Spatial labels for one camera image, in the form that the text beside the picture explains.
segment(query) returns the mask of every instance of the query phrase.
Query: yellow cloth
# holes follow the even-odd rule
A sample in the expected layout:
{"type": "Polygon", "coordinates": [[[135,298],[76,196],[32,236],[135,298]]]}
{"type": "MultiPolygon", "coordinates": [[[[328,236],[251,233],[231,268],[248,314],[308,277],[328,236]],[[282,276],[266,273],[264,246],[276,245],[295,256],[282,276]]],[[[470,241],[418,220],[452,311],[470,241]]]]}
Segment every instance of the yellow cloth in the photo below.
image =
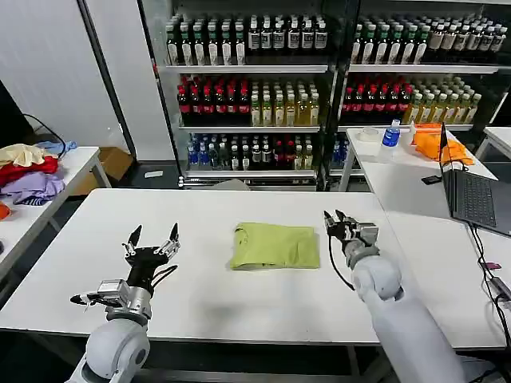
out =
{"type": "MultiPolygon", "coordinates": [[[[440,158],[440,134],[419,133],[414,138],[417,147],[415,150],[432,160],[438,161],[440,158]]],[[[456,140],[447,140],[447,147],[443,148],[442,163],[452,161],[461,161],[465,165],[473,165],[473,160],[467,156],[465,146],[456,140]]]]}
{"type": "Polygon", "coordinates": [[[234,232],[231,268],[252,270],[280,267],[319,268],[314,228],[239,223],[234,232]]]}
{"type": "Polygon", "coordinates": [[[5,146],[0,149],[0,168],[4,165],[10,164],[29,167],[31,164],[42,164],[45,162],[45,156],[53,156],[45,149],[38,148],[37,146],[30,146],[25,144],[15,144],[5,146]]]}

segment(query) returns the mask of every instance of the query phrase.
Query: cardboard box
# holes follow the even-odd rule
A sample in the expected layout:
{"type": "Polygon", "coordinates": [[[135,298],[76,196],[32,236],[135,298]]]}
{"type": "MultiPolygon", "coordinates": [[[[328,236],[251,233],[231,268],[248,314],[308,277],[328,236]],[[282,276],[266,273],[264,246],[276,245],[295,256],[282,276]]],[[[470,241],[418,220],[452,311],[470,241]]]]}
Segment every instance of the cardboard box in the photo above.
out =
{"type": "MultiPolygon", "coordinates": [[[[109,178],[119,181],[128,171],[133,158],[115,147],[100,148],[99,160],[109,178]]],[[[99,188],[94,174],[90,172],[84,180],[73,190],[71,195],[88,195],[92,190],[99,188]]]]}

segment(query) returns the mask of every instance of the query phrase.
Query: purple cloth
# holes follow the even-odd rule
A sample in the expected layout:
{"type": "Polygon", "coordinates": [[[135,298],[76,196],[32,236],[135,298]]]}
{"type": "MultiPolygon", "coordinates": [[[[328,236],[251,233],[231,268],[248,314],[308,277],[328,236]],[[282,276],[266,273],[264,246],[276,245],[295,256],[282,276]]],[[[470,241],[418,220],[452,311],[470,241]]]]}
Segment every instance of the purple cloth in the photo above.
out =
{"type": "Polygon", "coordinates": [[[64,186],[64,181],[54,174],[33,172],[25,174],[19,180],[9,182],[0,189],[0,194],[13,196],[14,204],[19,205],[31,199],[50,201],[64,190],[64,186]]]}

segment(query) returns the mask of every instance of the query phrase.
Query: white table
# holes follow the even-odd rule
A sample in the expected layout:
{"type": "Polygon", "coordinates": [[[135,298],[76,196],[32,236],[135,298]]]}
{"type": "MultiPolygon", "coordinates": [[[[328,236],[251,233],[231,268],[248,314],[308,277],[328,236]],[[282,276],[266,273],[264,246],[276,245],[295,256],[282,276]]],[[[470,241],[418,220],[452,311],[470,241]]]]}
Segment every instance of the white table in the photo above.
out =
{"type": "Polygon", "coordinates": [[[511,127],[489,126],[485,128],[486,137],[476,151],[476,157],[482,160],[493,146],[500,153],[511,159],[511,127]]]}
{"type": "MultiPolygon", "coordinates": [[[[179,268],[156,288],[151,339],[376,344],[364,303],[329,262],[323,210],[336,208],[375,222],[382,254],[403,260],[384,212],[367,193],[98,189],[0,311],[0,327],[90,334],[105,322],[104,308],[84,312],[69,298],[96,289],[103,279],[127,278],[121,243],[137,225],[144,225],[139,245],[154,246],[178,222],[181,249],[172,262],[179,268]],[[229,270],[233,231],[243,221],[314,227],[321,267],[229,270]]],[[[349,276],[340,246],[333,248],[349,276]]]]}
{"type": "MultiPolygon", "coordinates": [[[[360,130],[347,131],[352,156],[386,212],[425,304],[451,344],[461,349],[502,347],[501,325],[482,287],[482,271],[469,230],[450,218],[443,184],[426,186],[421,181],[422,177],[440,176],[438,162],[401,145],[391,160],[382,162],[378,157],[381,141],[359,141],[360,130]]],[[[473,159],[471,172],[495,178],[473,159]]],[[[511,239],[484,230],[480,236],[486,260],[503,266],[495,274],[511,286],[511,239]]],[[[511,315],[505,311],[510,321],[511,315]]]]}
{"type": "MultiPolygon", "coordinates": [[[[97,147],[79,147],[66,153],[59,161],[57,170],[57,175],[65,182],[65,188],[55,199],[42,206],[13,205],[12,198],[2,197],[1,201],[9,206],[12,214],[0,221],[0,241],[5,247],[0,254],[0,280],[6,276],[45,225],[51,223],[55,211],[91,169],[101,186],[111,188],[98,154],[97,147]]],[[[52,226],[56,230],[59,229],[54,223],[52,226]]]]}

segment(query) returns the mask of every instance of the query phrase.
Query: pile of clothes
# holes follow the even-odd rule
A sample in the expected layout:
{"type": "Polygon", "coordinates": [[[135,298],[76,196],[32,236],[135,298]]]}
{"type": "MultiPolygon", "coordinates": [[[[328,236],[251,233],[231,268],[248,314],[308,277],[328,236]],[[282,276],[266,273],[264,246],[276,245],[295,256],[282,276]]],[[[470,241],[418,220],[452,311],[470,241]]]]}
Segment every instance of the pile of clothes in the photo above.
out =
{"type": "Polygon", "coordinates": [[[24,205],[40,206],[52,200],[65,187],[55,174],[58,154],[73,148],[66,144],[62,150],[62,146],[40,143],[0,148],[0,195],[11,195],[14,204],[24,205]]]}

